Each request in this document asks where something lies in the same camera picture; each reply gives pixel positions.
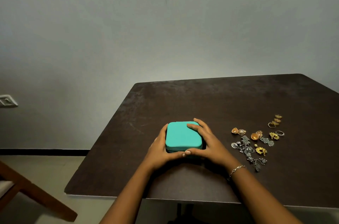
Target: pile of jewelry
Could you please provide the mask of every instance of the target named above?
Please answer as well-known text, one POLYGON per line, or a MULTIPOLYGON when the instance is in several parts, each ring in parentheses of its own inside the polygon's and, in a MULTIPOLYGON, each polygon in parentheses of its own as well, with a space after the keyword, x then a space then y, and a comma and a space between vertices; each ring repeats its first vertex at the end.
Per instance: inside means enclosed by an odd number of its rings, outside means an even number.
MULTIPOLYGON (((277 114, 275 115, 275 119, 269 123, 269 127, 270 128, 275 128, 276 126, 278 126, 281 123, 281 119, 282 116, 277 114)), ((233 128, 232 129, 232 133, 235 135, 240 135, 241 137, 241 142, 238 141, 236 143, 232 143, 231 146, 234 149, 239 149, 240 153, 244 153, 247 157, 247 160, 249 162, 251 162, 254 166, 255 166, 255 170, 257 172, 260 171, 260 164, 265 165, 265 163, 267 162, 266 159, 264 158, 258 158, 258 159, 254 159, 251 155, 251 153, 255 153, 257 152, 260 155, 265 156, 267 153, 267 150, 263 147, 258 146, 257 144, 254 144, 254 147, 256 149, 253 149, 250 146, 250 140, 247 136, 245 136, 246 131, 244 129, 237 129, 237 128, 233 128)), ((270 132, 269 136, 271 137, 272 140, 269 140, 268 138, 263 137, 262 131, 257 131, 255 133, 251 134, 251 139, 256 141, 256 140, 260 140, 262 141, 264 144, 267 144, 268 146, 273 146, 274 145, 274 140, 279 140, 280 137, 284 136, 285 133, 282 131, 276 131, 276 132, 270 132)))

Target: baseboard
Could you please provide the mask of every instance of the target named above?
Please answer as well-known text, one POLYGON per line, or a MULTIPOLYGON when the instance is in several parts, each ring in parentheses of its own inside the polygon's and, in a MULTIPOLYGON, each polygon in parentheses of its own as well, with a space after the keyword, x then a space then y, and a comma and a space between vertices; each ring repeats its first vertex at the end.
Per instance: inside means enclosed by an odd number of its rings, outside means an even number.
POLYGON ((0 149, 0 155, 86 156, 88 152, 82 149, 0 149))

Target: wall switch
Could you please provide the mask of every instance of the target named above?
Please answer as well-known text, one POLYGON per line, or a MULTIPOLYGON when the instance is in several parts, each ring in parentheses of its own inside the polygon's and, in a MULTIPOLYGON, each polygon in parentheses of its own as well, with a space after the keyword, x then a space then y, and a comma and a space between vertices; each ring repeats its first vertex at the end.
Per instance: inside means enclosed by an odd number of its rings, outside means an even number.
POLYGON ((18 104, 10 95, 1 95, 0 96, 0 107, 15 107, 18 104))

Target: wooden tabletop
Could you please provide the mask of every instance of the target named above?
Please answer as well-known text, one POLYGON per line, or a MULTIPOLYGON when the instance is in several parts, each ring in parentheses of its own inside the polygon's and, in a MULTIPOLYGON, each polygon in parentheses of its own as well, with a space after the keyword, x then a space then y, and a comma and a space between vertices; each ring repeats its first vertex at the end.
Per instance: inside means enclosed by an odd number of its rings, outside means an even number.
MULTIPOLYGON (((224 146, 284 205, 339 208, 339 94, 302 74, 135 84, 65 188, 69 195, 118 196, 164 124, 206 122, 224 146), (281 125, 267 124, 275 114, 281 125), (259 173, 231 147, 280 130, 259 173)), ((180 159, 151 178, 144 197, 238 203, 227 175, 207 160, 180 159)))

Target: person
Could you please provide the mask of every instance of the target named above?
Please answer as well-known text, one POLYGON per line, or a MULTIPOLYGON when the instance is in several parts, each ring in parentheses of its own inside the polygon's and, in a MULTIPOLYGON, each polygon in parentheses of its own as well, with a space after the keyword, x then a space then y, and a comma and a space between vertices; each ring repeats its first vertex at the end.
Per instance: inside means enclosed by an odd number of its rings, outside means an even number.
MULTIPOLYGON (((211 129, 202 120, 194 118, 199 125, 187 124, 197 131, 206 142, 206 149, 191 148, 185 152, 167 153, 165 137, 167 124, 150 146, 144 160, 126 184, 120 195, 104 215, 100 224, 130 224, 137 217, 144 189, 151 174, 166 162, 196 155, 209 159, 224 167, 230 174, 242 164, 213 135, 211 129)), ((231 179, 239 190, 240 196, 256 223, 301 223, 246 169, 238 168, 231 179)))

